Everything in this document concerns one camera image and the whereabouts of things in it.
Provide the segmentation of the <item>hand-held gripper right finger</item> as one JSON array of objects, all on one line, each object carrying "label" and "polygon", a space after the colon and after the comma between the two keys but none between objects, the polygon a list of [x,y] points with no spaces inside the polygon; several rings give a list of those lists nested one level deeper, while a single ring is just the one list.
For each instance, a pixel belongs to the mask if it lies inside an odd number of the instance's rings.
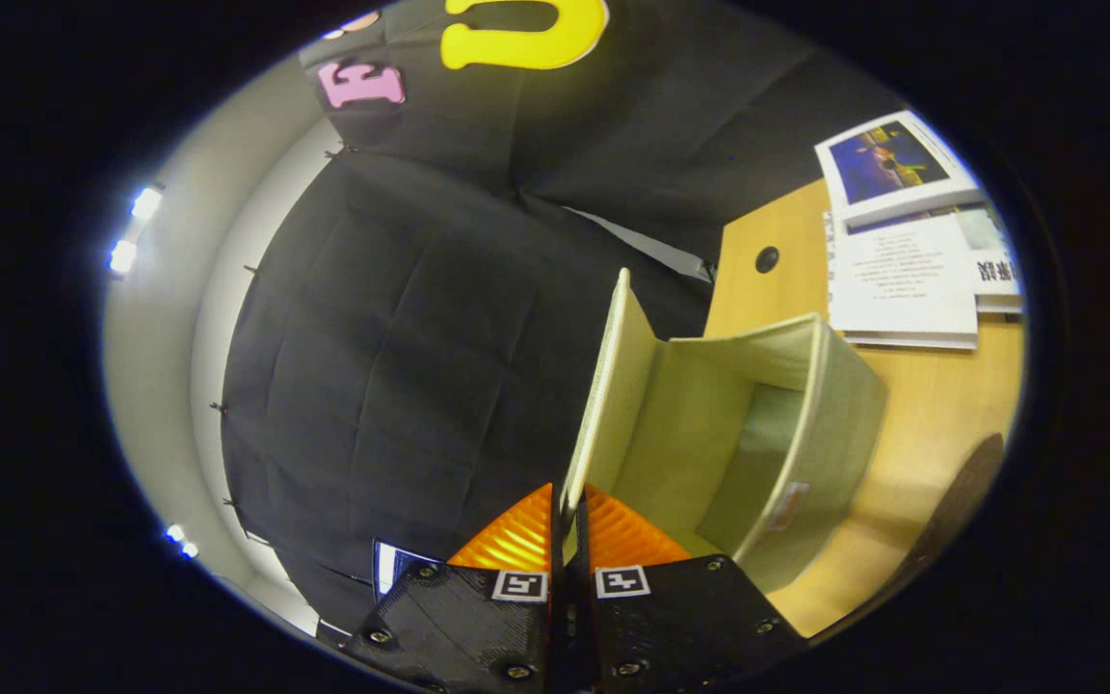
[{"label": "hand-held gripper right finger", "polygon": [[574,537],[572,645],[592,693],[726,693],[806,650],[731,559],[695,556],[598,487]]}]

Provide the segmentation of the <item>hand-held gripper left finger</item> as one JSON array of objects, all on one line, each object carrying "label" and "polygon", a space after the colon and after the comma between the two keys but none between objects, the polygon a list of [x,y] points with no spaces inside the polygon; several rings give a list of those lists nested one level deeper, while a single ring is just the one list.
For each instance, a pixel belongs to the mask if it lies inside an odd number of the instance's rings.
[{"label": "hand-held gripper left finger", "polygon": [[450,561],[410,561],[361,621],[347,655],[423,693],[542,693],[552,615],[554,489],[547,483]]}]

